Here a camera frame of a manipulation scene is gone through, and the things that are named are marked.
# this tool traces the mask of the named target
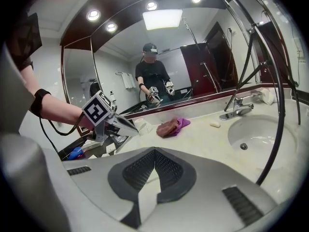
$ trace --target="brown cloth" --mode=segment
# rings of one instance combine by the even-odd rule
[[[156,129],[156,134],[163,138],[167,137],[175,132],[178,129],[178,126],[177,118],[173,118],[171,121],[159,125]]]

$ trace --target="countertop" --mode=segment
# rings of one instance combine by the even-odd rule
[[[277,202],[281,203],[293,196],[299,183],[304,177],[303,173],[309,159],[306,145],[309,144],[308,133],[309,118],[305,116],[308,106],[301,105],[302,125],[298,125],[296,103],[293,100],[285,100],[286,116],[285,124],[296,138],[297,149],[293,157],[289,157],[286,165],[279,169],[271,170],[261,187]],[[191,124],[182,128],[176,137],[161,138],[156,134],[158,125],[153,125],[150,133],[130,138],[122,145],[116,154],[132,151],[142,147],[165,147],[179,150],[185,153],[216,160],[233,168],[249,180],[256,182],[262,169],[248,163],[241,154],[236,154],[228,140],[230,126],[241,117],[230,120],[220,120],[219,116],[226,112],[220,111],[201,117],[190,118]],[[252,112],[244,115],[268,115],[278,118],[277,104],[271,106],[264,103],[254,103]],[[210,126],[212,121],[218,121],[221,126]]]

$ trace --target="chrome faucet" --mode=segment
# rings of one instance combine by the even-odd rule
[[[243,104],[244,99],[251,98],[255,96],[260,96],[262,93],[260,91],[254,90],[251,92],[250,95],[244,96],[244,97],[235,97],[234,99],[234,106],[233,106],[233,112],[220,115],[219,118],[221,120],[228,120],[237,116],[245,115],[252,111],[254,108],[254,105],[252,103],[250,104]]]

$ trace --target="white sink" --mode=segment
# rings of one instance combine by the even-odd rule
[[[251,166],[263,169],[273,148],[278,119],[265,115],[244,116],[231,125],[228,131],[228,140],[237,156]],[[278,169],[286,164],[295,155],[296,138],[292,130],[284,125],[279,151],[271,169]]]

